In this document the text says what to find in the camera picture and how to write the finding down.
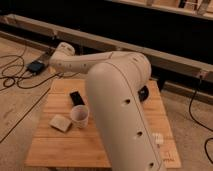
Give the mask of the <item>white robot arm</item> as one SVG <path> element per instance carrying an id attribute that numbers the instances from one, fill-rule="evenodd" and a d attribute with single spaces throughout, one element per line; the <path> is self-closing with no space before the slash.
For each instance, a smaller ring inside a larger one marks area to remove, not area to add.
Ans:
<path id="1" fill-rule="evenodd" d="M 50 65 L 86 75 L 88 106 L 112 171 L 166 171 L 138 95 L 151 76 L 145 55 L 111 51 L 77 56 L 73 46 L 61 42 Z"/>

